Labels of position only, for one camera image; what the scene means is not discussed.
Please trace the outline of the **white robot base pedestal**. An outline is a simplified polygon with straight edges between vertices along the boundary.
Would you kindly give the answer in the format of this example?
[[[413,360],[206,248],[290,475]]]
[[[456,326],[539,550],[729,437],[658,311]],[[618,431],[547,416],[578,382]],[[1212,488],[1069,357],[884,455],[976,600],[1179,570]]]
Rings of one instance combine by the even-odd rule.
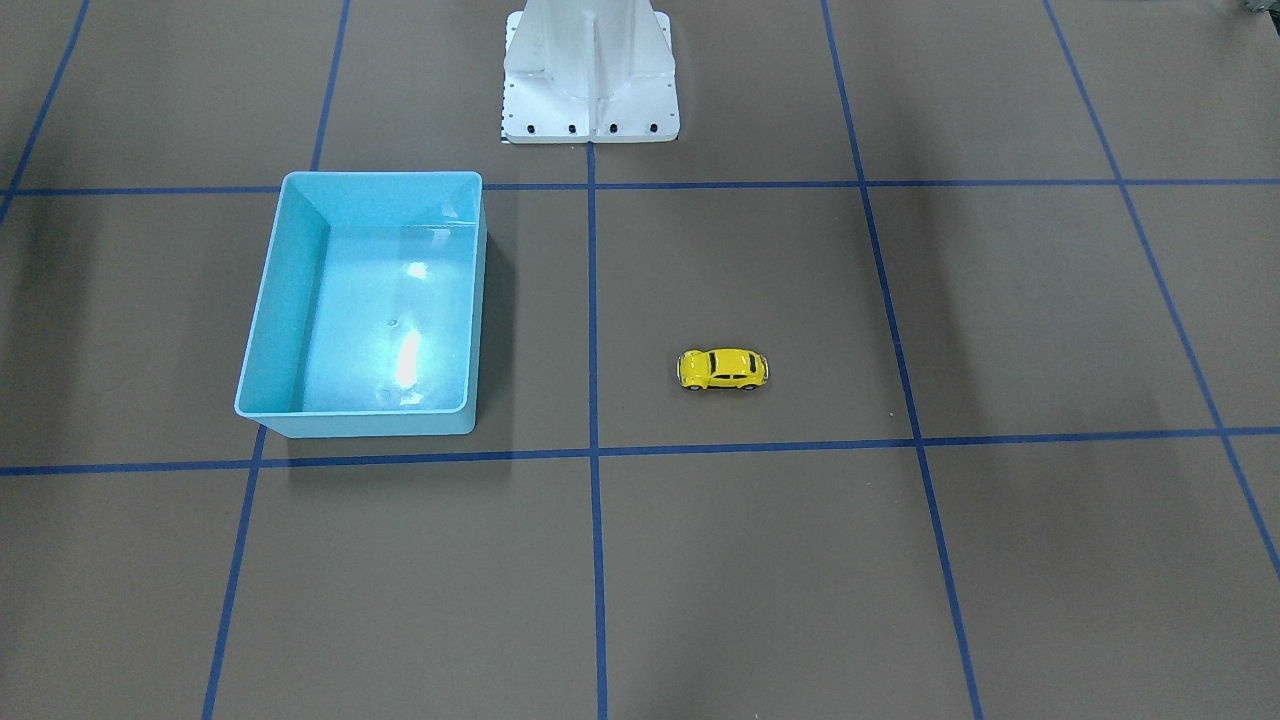
[[[529,1],[506,18],[507,143],[664,143],[681,131],[671,19],[649,1]]]

